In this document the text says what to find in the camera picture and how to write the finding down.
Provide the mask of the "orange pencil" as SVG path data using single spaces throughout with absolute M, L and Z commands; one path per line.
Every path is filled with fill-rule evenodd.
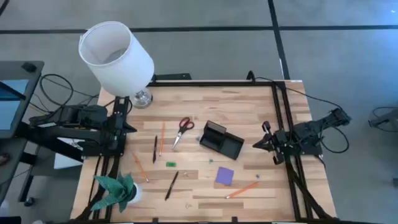
M 235 197 L 235 196 L 237 196 L 237 195 L 239 195 L 239 194 L 241 194 L 241 193 L 243 193 L 243 192 L 245 192 L 245 191 L 247 191 L 247 190 L 249 190 L 249 189 L 252 189 L 252 188 L 257 187 L 258 185 L 259 185 L 259 182 L 255 182 L 255 183 L 253 183 L 253 184 L 251 184 L 251 185 L 248 185 L 248 186 L 246 186 L 246 187 L 244 187 L 244 188 L 242 188 L 242 189 L 239 189 L 239 190 L 237 190 L 237 191 L 235 191 L 235 192 L 233 192 L 233 193 L 227 195 L 227 196 L 225 197 L 225 199 L 233 198 L 233 197 Z
M 163 146 L 164 146 L 164 138 L 165 138 L 165 122 L 162 123 L 162 133 L 161 133 L 161 140 L 160 140 L 160 150 L 159 156 L 162 156 Z
M 146 180 L 146 182 L 149 182 L 149 178 L 147 177 L 146 172 L 144 171 L 144 169 L 143 169 L 143 167 L 142 167 L 142 165 L 141 165 L 141 162 L 140 162 L 139 158 L 138 158 L 134 153 L 132 153 L 132 156 L 133 156 L 134 161 L 135 161 L 135 163 L 137 164 L 137 166 L 138 166 L 138 168 L 139 168 L 139 170 L 140 170 L 142 176 L 144 177 L 144 179 Z

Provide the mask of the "grey side desk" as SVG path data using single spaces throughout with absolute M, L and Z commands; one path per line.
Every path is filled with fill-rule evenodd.
M 35 73 L 25 71 L 21 65 L 24 62 L 33 63 L 37 69 Z M 23 117 L 33 96 L 35 88 L 42 74 L 44 63 L 41 61 L 0 61 L 0 80 L 22 80 L 29 81 L 25 91 L 27 99 L 20 107 L 21 120 L 17 126 L 15 135 L 8 139 L 0 139 L 0 156 L 8 155 L 9 160 L 0 163 L 0 205 L 4 202 L 10 183 L 14 178 L 17 166 L 23 162 L 33 165 L 35 156 L 24 152 L 29 139 L 29 125 L 23 122 Z

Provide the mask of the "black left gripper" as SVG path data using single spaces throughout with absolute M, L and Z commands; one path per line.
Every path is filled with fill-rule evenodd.
M 136 133 L 137 129 L 131 126 L 122 113 L 114 113 L 107 118 L 105 123 L 106 131 L 106 149 L 107 150 L 123 150 L 123 125 L 125 133 Z

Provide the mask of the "monitor with blue screen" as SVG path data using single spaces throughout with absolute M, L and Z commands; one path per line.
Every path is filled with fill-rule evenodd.
M 15 135 L 28 80 L 0 80 L 0 139 Z

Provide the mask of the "green plant in white pot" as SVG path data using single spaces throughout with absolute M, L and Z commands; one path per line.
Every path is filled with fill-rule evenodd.
M 96 175 L 95 180 L 108 192 L 108 195 L 95 202 L 90 208 L 91 211 L 118 204 L 119 212 L 122 213 L 129 204 L 137 203 L 142 197 L 142 189 L 134 182 L 131 174 L 125 176 L 119 174 L 117 179 Z

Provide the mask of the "black mesh desk organizer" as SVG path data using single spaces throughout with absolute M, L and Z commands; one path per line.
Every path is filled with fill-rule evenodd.
M 207 121 L 203 128 L 200 145 L 210 148 L 230 159 L 236 160 L 239 156 L 244 139 L 227 132 L 224 126 Z

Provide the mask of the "white shade table lamp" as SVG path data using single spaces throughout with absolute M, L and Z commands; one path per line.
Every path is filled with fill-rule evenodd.
M 108 93 L 130 97 L 139 109 L 153 102 L 147 85 L 154 61 L 125 24 L 107 21 L 91 27 L 80 36 L 78 53 Z

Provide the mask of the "white box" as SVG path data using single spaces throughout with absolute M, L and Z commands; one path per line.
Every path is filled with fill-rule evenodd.
M 79 142 L 84 142 L 82 139 L 70 139 L 70 138 L 58 138 L 59 140 L 79 149 L 83 150 L 81 146 L 78 145 Z M 61 154 L 56 153 L 55 154 L 55 160 L 54 160 L 54 169 L 66 169 L 70 167 L 76 167 L 76 166 L 82 166 L 82 162 L 78 162 L 74 159 L 71 159 L 69 157 L 63 156 Z

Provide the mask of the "red-handled scissors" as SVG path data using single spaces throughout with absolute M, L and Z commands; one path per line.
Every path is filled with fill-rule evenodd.
M 184 117 L 180 123 L 179 123 L 179 131 L 177 133 L 177 136 L 175 138 L 175 141 L 173 143 L 172 146 L 172 150 L 174 150 L 179 142 L 179 140 L 181 139 L 182 135 L 188 131 L 191 130 L 195 127 L 195 124 L 193 121 L 191 121 L 191 119 L 189 117 Z

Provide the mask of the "purple sticky note pad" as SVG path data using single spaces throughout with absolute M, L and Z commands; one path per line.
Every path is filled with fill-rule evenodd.
M 234 170 L 219 167 L 215 182 L 223 185 L 231 185 L 233 182 Z

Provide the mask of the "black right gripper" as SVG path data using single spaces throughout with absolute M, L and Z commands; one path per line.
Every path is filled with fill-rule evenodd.
M 282 148 L 286 146 L 287 139 L 285 133 L 281 130 L 271 133 L 271 125 L 268 121 L 263 122 L 262 128 L 265 135 L 261 140 L 253 144 L 253 148 L 263 149 L 273 152 L 273 161 L 275 165 L 279 165 L 285 161 Z

